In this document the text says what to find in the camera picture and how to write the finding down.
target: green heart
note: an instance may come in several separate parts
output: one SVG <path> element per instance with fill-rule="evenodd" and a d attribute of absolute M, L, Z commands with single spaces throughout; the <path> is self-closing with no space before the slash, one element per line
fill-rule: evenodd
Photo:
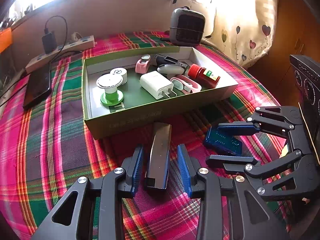
<path fill-rule="evenodd" d="M 223 41 L 223 43 L 225 43 L 226 42 L 226 40 L 227 40 L 227 35 L 225 35 L 225 34 L 222 34 L 222 41 Z"/>

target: blue gripper pad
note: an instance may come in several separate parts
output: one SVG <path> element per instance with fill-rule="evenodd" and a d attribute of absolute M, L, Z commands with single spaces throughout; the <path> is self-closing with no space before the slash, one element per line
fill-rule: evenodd
<path fill-rule="evenodd" d="M 235 121 L 232 123 L 219 123 L 217 129 L 229 135 L 254 135 L 260 132 L 253 123 L 246 121 Z"/>
<path fill-rule="evenodd" d="M 142 166 L 143 166 L 143 147 L 140 147 L 139 153 L 137 156 L 137 160 L 134 166 L 134 170 L 132 173 L 132 188 L 131 188 L 131 194 L 134 197 L 136 192 L 138 191 L 140 178 L 142 174 Z"/>
<path fill-rule="evenodd" d="M 207 132 L 203 144 L 208 148 L 214 148 L 222 155 L 241 156 L 242 154 L 241 141 L 213 127 Z"/>
<path fill-rule="evenodd" d="M 185 158 L 190 158 L 188 152 L 183 151 L 180 145 L 177 148 L 177 157 L 178 157 L 178 167 L 181 173 L 182 184 L 184 191 L 188 194 L 188 197 L 192 194 L 191 188 L 191 176 L 188 170 L 188 165 Z"/>

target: red bottle cap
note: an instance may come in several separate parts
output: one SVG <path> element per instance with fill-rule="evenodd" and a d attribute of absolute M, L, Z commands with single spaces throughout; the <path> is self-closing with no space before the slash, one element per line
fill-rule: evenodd
<path fill-rule="evenodd" d="M 196 79 L 196 77 L 201 69 L 202 69 L 202 67 L 198 66 L 197 64 L 191 65 L 191 67 L 189 68 L 189 71 L 188 71 L 188 76 L 192 79 Z"/>

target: plaid tablecloth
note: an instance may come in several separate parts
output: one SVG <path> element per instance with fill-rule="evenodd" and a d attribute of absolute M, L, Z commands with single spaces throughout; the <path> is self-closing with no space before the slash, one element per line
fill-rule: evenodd
<path fill-rule="evenodd" d="M 110 36 L 83 52 L 83 58 L 126 49 L 172 46 L 162 42 L 162 36 L 159 32 Z M 229 99 L 162 120 L 172 125 L 167 193 L 151 197 L 140 183 L 134 199 L 123 199 L 126 239 L 195 239 L 200 200 L 190 200 L 183 191 L 177 167 L 178 144 L 184 143 L 190 155 L 206 167 L 204 160 L 214 151 L 206 149 L 202 141 L 211 125 L 245 120 L 256 106 L 278 105 L 257 80 L 223 54 L 203 45 L 197 49 L 235 78 L 239 86 Z M 64 58 L 52 68 L 52 94 L 46 101 L 24 112 L 24 88 L 9 101 L 0 120 L 0 210 L 20 239 L 30 239 L 79 176 L 104 176 L 131 156 L 138 143 L 144 144 L 146 155 L 150 152 L 151 124 L 93 140 L 83 120 L 81 72 L 81 59 Z M 15 89 L 26 81 L 19 82 Z M 242 136 L 241 140 L 243 155 L 254 156 L 262 163 L 278 158 L 284 144 L 282 139 L 263 133 Z M 227 176 L 223 170 L 215 172 Z M 279 204 L 268 203 L 272 209 Z M 225 199 L 223 205 L 226 214 Z M 279 223 L 287 224 L 287 229 L 290 213 L 289 203 L 276 213 Z M 224 222 L 224 239 L 228 239 L 227 219 Z M 95 219 L 94 238 L 97 224 Z"/>

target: beige wall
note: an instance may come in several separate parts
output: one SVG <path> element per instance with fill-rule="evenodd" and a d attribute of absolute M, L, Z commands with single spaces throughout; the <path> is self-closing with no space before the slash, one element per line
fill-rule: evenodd
<path fill-rule="evenodd" d="M 169 30 L 171 13 L 175 8 L 188 6 L 206 17 L 205 36 L 213 31 L 214 15 L 200 3 L 190 0 L 65 0 L 48 6 L 32 15 L 12 31 L 13 57 L 16 68 L 22 69 L 33 57 L 44 52 L 41 37 L 44 24 L 53 15 L 61 15 L 68 23 L 68 39 L 73 32 L 82 36 L 105 37 L 108 34 L 140 30 Z M 48 23 L 54 30 L 57 43 L 65 37 L 65 24 L 61 18 Z"/>

